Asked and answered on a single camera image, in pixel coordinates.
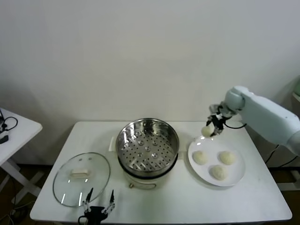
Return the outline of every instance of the black cable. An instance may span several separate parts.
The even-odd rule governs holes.
[[[292,160],[288,161],[287,163],[284,163],[283,165],[280,165],[279,167],[283,167],[289,163],[291,163],[292,161],[294,161],[298,156],[295,156]]]
[[[264,162],[265,164],[267,164],[267,162],[272,158],[273,154],[275,153],[276,149],[279,147],[279,144],[276,145],[276,147],[274,148],[274,150],[271,152],[269,158]]]
[[[241,129],[241,128],[244,128],[247,125],[247,123],[245,123],[243,126],[240,126],[240,127],[231,127],[231,126],[227,125],[226,122],[224,122],[224,125],[230,129]]]
[[[15,120],[15,125],[14,125],[13,127],[11,127],[10,129],[6,129],[8,126],[7,126],[7,124],[5,124],[5,122],[6,122],[6,120],[8,120],[8,119],[14,119],[14,120]],[[13,117],[13,116],[6,117],[6,118],[4,119],[2,125],[1,125],[1,127],[3,128],[2,131],[4,131],[4,130],[5,130],[5,131],[12,130],[12,129],[14,129],[17,125],[18,125],[18,119],[17,119],[17,118],[15,118],[15,117]]]

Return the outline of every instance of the small white table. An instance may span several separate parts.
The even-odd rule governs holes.
[[[61,150],[30,217],[39,221],[76,223],[83,208],[61,205],[53,196],[53,180],[71,157],[84,152],[103,154],[111,177],[103,195],[91,205],[107,206],[114,189],[116,208],[103,223],[121,224],[219,224],[288,220],[292,213],[246,130],[226,129],[217,138],[229,141],[245,159],[246,173],[233,187],[210,185],[179,159],[167,181],[152,190],[130,189],[115,152],[109,151],[127,122],[78,122]],[[180,151],[201,133],[205,122],[169,122],[180,140]]]
[[[18,119],[18,125],[9,131],[9,141],[0,144],[0,165],[10,176],[15,178],[18,182],[24,185],[24,188],[16,195],[16,200],[12,199],[12,203],[18,204],[19,201],[28,193],[32,193],[38,196],[40,188],[34,184],[44,175],[42,172],[38,172],[31,180],[26,179],[20,172],[20,168],[14,163],[10,157],[14,155],[21,147],[29,142],[37,133],[42,130],[42,125],[32,120],[19,116],[15,113],[9,112],[5,109],[1,109],[4,118],[9,116]],[[6,121],[8,128],[13,127],[15,124],[14,119],[8,119]],[[5,177],[3,182],[0,184],[0,191],[3,189],[9,175]]]

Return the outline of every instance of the dough ball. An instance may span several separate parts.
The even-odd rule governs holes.
[[[210,137],[210,135],[213,133],[213,130],[210,128],[210,126],[206,126],[201,129],[201,133],[204,137]]]
[[[232,165],[236,160],[236,156],[232,152],[223,151],[220,154],[220,160],[226,165]]]
[[[212,176],[217,180],[225,180],[228,177],[227,169],[222,165],[215,165],[211,169]]]
[[[199,165],[204,165],[208,162],[208,157],[203,151],[195,151],[193,153],[193,160]]]

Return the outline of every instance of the white wall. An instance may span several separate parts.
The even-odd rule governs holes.
[[[205,120],[234,85],[282,102],[298,0],[0,1],[0,105],[43,124],[15,158],[52,164],[78,120]]]

